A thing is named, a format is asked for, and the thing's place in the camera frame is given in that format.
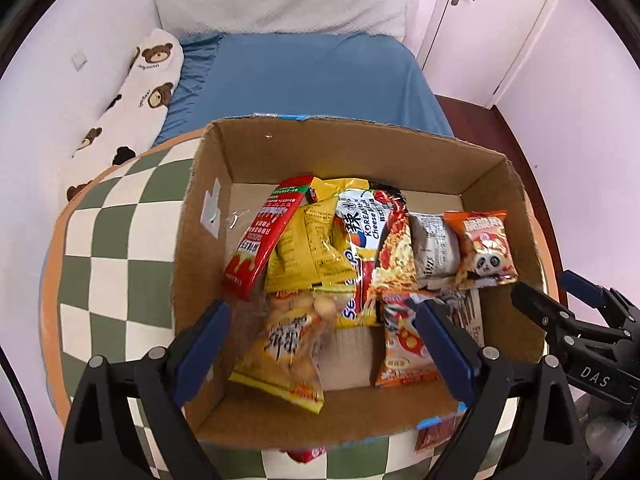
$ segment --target white wall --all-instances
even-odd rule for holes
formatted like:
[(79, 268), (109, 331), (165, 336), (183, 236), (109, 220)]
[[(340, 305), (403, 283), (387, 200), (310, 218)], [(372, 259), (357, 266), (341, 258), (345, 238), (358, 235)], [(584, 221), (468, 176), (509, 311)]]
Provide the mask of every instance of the white wall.
[(589, 0), (557, 0), (497, 106), (542, 190), (564, 268), (640, 304), (640, 70)]
[[(420, 0), (418, 51), (435, 0)], [(59, 213), (58, 175), (113, 98), (135, 44), (159, 25), (153, 0), (57, 0), (0, 80), (0, 342), (26, 391), (50, 469), (62, 427), (46, 395), (38, 284)], [(88, 62), (76, 73), (70, 58)], [(17, 402), (0, 378), (0, 411), (33, 457)]]

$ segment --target blue gripper pad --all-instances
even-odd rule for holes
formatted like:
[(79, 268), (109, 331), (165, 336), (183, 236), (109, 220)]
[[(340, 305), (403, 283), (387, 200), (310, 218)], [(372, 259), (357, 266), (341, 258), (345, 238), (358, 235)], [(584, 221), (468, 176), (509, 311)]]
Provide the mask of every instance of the blue gripper pad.
[(601, 308), (604, 306), (605, 301), (602, 289), (572, 270), (564, 270), (560, 274), (558, 285), (562, 290), (589, 305), (591, 308)]
[(473, 406), (477, 397), (473, 368), (433, 313), (429, 301), (417, 306), (415, 327), (453, 398)]
[(231, 309), (220, 301), (175, 371), (174, 401), (178, 406), (193, 399), (220, 352), (231, 325)]

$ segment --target white pillow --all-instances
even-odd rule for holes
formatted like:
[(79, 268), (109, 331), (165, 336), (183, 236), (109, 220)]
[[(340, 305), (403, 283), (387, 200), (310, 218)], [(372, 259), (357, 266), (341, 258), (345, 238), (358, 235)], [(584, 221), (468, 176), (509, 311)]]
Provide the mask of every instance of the white pillow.
[(403, 41), (418, 0), (156, 0), (162, 28), (198, 32), (368, 32)]
[(156, 28), (142, 40), (120, 91), (66, 165), (62, 183), (68, 199), (112, 164), (121, 164), (125, 154), (137, 156), (151, 148), (183, 61), (180, 43), (166, 31)]

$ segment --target red sauce packet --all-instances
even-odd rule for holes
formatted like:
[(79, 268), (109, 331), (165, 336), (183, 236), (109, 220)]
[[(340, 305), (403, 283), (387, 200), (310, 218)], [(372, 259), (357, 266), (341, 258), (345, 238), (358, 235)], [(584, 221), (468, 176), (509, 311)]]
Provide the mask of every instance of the red sauce packet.
[(293, 213), (314, 179), (311, 174), (283, 180), (264, 203), (225, 269), (225, 290), (249, 301), (249, 293)]
[(289, 455), (290, 459), (295, 460), (299, 464), (308, 464), (313, 459), (318, 458), (326, 453), (325, 447), (313, 447), (302, 451), (281, 451)]

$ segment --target red snack package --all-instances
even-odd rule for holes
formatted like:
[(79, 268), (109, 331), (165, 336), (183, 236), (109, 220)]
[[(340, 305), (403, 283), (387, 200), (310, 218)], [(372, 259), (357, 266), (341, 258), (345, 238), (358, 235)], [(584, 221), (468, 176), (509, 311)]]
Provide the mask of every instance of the red snack package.
[(421, 428), (418, 430), (418, 436), (415, 441), (415, 452), (425, 449), (433, 449), (436, 446), (444, 444), (456, 432), (465, 410), (459, 410), (455, 414), (444, 417), (440, 422)]
[(399, 386), (434, 379), (438, 369), (415, 327), (415, 309), (434, 294), (397, 292), (383, 294), (385, 360), (376, 386)]
[(444, 221), (458, 235), (462, 252), (456, 273), (457, 288), (481, 288), (517, 281), (518, 273), (504, 231), (506, 216), (503, 210), (444, 213)]
[(289, 458), (295, 460), (299, 464), (308, 464), (313, 459), (318, 458), (320, 455), (326, 453), (325, 447), (313, 447), (312, 449), (305, 449), (302, 451), (281, 451), (289, 455)]
[(267, 263), (289, 219), (314, 179), (311, 174), (283, 180), (258, 211), (225, 269), (225, 290), (249, 301), (254, 282)]

